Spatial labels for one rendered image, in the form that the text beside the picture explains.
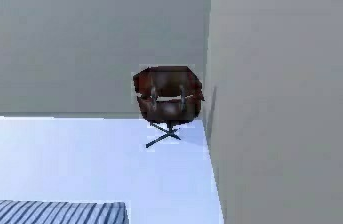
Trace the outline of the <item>dark red swivel chair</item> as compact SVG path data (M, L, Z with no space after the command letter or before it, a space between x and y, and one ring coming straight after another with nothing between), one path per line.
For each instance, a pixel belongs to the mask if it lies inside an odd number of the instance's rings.
M146 147L167 137L180 140L175 126L196 119L204 101L197 75L187 66L154 66L138 72L132 79L142 117L164 132Z

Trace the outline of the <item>blue striped bed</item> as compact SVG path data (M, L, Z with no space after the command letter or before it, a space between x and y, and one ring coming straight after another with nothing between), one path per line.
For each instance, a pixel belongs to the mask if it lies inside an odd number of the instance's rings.
M126 206L0 200L0 224L129 224Z

